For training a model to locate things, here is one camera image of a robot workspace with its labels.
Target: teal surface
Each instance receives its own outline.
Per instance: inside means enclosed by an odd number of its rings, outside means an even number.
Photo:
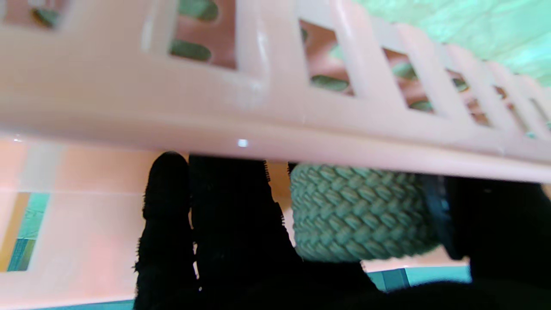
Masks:
[[[383,292],[437,281],[472,282],[468,266],[403,268],[369,272],[368,276]]]
[[[38,231],[49,199],[49,193],[31,193],[17,236],[18,239],[36,240],[38,238]]]
[[[411,286],[435,281],[472,282],[468,266],[406,268]]]
[[[423,29],[551,85],[550,0],[356,0],[370,15]]]
[[[106,302],[106,303],[93,303],[93,304],[79,304],[77,306],[57,307],[57,308],[44,308],[36,310],[132,310],[134,306],[133,300]]]

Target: green woven basket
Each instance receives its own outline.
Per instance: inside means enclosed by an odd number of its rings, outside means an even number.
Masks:
[[[296,251],[306,260],[400,258],[439,243],[415,174],[299,164],[291,198]]]

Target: black fabric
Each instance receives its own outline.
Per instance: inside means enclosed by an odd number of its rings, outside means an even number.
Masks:
[[[189,192],[177,176],[187,176],[187,166],[180,160],[165,164],[165,173],[154,172],[153,165],[145,193],[135,309],[551,309],[545,264],[551,206],[537,184],[450,178],[458,246],[471,257],[473,283],[382,293],[359,263],[298,258],[263,162],[192,156],[196,281],[183,215],[189,204],[180,196]],[[155,206],[159,212],[150,211]]]
[[[149,310],[178,291],[195,292],[188,166],[177,153],[161,155],[149,172],[138,244],[136,310]]]

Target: green knitted fabric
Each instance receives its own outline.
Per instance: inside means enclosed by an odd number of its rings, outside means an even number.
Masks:
[[[299,164],[291,198],[296,251],[306,260],[400,258],[438,245],[414,174]]]

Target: rectangular opening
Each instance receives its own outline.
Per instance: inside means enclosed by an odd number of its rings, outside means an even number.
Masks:
[[[486,113],[480,107],[478,99],[474,96],[474,93],[471,90],[471,86],[469,86],[467,80],[465,80],[465,77],[459,72],[455,72],[449,69],[447,69],[446,72],[450,76],[455,88],[457,89],[461,100],[463,100],[463,102],[471,112],[471,116],[473,117],[474,121],[478,125],[491,127],[490,120],[486,116]]]
[[[515,119],[515,122],[517,123],[517,126],[522,129],[522,131],[526,134],[527,137],[530,138],[536,138],[536,134],[528,127],[526,122],[522,119],[522,116],[518,113],[517,108],[515,104],[512,102],[511,98],[509,98],[509,95],[507,94],[507,91],[503,87],[494,85],[494,89],[497,92],[499,98],[501,99],[501,102],[507,107],[507,109],[511,112],[513,115],[513,118]]]
[[[410,109],[436,114],[408,55],[385,49],[392,74]]]
[[[551,121],[549,121],[549,117],[547,116],[547,113],[545,113],[545,111],[543,110],[542,106],[534,98],[530,98],[530,102],[532,102],[532,105],[534,106],[534,108],[536,108],[536,111],[538,111],[539,117],[541,117],[541,119],[547,125],[547,129],[551,130]]]
[[[0,18],[8,25],[52,30],[60,22],[69,0],[0,1]]]
[[[235,61],[235,0],[180,0],[170,55],[228,69]]]
[[[350,78],[344,65],[344,56],[337,35],[304,20],[300,21],[302,43],[306,53],[310,84],[341,94],[354,96]]]
[[[0,249],[0,272],[27,270],[49,199],[49,193],[17,193]]]

